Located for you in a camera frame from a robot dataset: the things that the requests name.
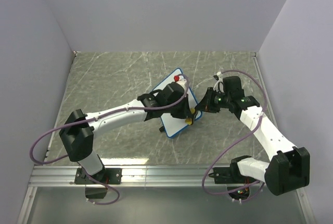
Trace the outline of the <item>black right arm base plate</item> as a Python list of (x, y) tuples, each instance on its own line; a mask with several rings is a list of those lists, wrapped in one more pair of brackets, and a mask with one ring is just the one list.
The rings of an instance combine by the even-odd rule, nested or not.
[(208, 174), (209, 178), (214, 179), (215, 184), (241, 184), (245, 182), (238, 169), (229, 167), (214, 167), (213, 172)]

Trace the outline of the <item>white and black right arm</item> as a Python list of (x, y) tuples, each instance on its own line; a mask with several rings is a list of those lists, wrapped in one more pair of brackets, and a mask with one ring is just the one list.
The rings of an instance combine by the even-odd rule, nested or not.
[(216, 184), (264, 182), (271, 193), (281, 195), (310, 183), (310, 153), (297, 147), (274, 126), (263, 107), (253, 96), (245, 96), (243, 89), (217, 92), (209, 87), (196, 109), (218, 113), (227, 108), (256, 137), (269, 161), (245, 155), (232, 159), (229, 167), (209, 169), (209, 177)]

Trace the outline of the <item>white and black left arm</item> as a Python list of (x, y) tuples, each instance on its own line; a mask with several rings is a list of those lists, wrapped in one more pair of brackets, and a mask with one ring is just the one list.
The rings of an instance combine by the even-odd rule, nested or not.
[(170, 116), (179, 130), (186, 119), (193, 119), (195, 98), (175, 92), (166, 95), (161, 90), (143, 94), (127, 104), (95, 113), (83, 113), (78, 109), (68, 117), (65, 128), (59, 132), (69, 159), (77, 162), (93, 183), (105, 182), (107, 172), (100, 157), (93, 150), (94, 140), (103, 134), (155, 118)]

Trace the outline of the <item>yellow bone-shaped whiteboard eraser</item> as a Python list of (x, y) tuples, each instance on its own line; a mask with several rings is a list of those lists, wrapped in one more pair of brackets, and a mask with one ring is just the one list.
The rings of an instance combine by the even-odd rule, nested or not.
[(196, 115), (197, 111), (194, 108), (191, 108), (190, 115), (185, 119), (185, 123), (189, 126), (193, 125), (195, 122)]

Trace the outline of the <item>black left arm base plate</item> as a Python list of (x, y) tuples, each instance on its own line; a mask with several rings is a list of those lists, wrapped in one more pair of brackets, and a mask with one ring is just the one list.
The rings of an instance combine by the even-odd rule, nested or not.
[[(122, 169), (121, 168), (104, 168), (102, 171), (92, 175), (96, 181), (104, 184), (118, 185), (121, 183)], [(94, 184), (86, 175), (83, 168), (78, 168), (75, 175), (74, 184)]]

